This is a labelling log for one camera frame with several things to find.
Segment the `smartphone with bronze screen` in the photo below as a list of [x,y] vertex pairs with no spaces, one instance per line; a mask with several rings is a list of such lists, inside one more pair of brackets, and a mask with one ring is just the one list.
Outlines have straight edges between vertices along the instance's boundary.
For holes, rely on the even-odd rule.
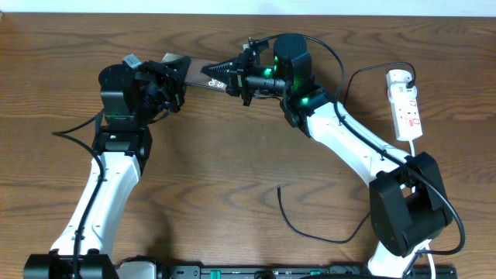
[[189,60],[188,71],[183,74],[182,84],[185,87],[193,86],[198,88],[206,88],[213,91],[226,91],[226,84],[219,81],[215,77],[209,77],[201,72],[204,66],[217,64],[217,61],[206,60],[197,57],[189,57],[176,53],[166,53],[162,60],[162,64],[168,64],[169,67],[175,62]]

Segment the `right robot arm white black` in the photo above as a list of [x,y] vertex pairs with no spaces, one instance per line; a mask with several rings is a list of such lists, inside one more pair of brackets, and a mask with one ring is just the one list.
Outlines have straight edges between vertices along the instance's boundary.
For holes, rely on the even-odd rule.
[[378,238],[367,269],[373,276],[406,277],[418,256],[430,254],[429,243],[460,218],[433,157],[388,144],[346,111],[338,92],[315,81],[309,41],[297,33],[250,40],[238,56],[201,72],[244,105],[254,98],[278,99],[291,126],[351,167],[368,187],[367,219]]

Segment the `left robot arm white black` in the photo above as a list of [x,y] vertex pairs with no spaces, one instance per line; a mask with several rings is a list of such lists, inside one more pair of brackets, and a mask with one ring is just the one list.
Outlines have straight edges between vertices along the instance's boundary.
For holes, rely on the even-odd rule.
[[150,124],[180,111],[188,57],[145,61],[130,54],[98,76],[102,110],[90,120],[91,172],[71,220],[45,254],[29,256],[25,278],[120,278],[111,255],[126,202],[150,156]]

